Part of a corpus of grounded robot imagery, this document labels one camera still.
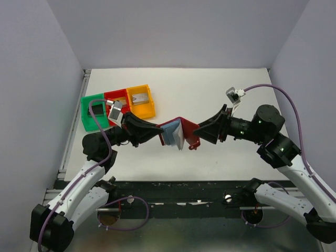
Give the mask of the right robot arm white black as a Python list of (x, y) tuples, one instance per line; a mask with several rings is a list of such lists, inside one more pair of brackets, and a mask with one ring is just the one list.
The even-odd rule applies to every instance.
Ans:
[(317, 240), (335, 242), (335, 192), (307, 167), (303, 152), (288, 137), (280, 133), (284, 117), (274, 106), (258, 107), (251, 121), (233, 117), (232, 108), (221, 111), (199, 124), (194, 135), (212, 144), (224, 142), (227, 136), (259, 145), (257, 153), (272, 168), (286, 176), (305, 196), (298, 199), (283, 193), (258, 179), (252, 179), (241, 193), (249, 206), (266, 204), (293, 217)]

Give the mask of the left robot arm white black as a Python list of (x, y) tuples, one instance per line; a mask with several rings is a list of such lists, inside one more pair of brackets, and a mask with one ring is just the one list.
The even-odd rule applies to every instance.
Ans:
[(54, 199), (32, 211), (29, 236), (38, 251), (65, 251), (75, 231), (98, 207), (116, 203), (113, 186), (102, 181), (117, 157), (112, 146), (130, 142), (138, 147), (162, 132), (156, 124), (127, 112), (120, 125), (85, 135), (82, 146), (87, 159), (83, 167)]

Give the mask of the red leather card holder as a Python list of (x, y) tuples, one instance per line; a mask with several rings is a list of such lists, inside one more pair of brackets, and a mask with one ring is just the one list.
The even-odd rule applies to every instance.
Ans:
[(181, 151), (185, 142), (187, 142), (189, 150), (196, 150), (201, 144), (200, 138), (194, 134), (194, 131), (200, 126), (185, 118), (177, 117), (158, 124), (157, 127), (163, 130), (159, 134), (163, 146), (176, 146)]

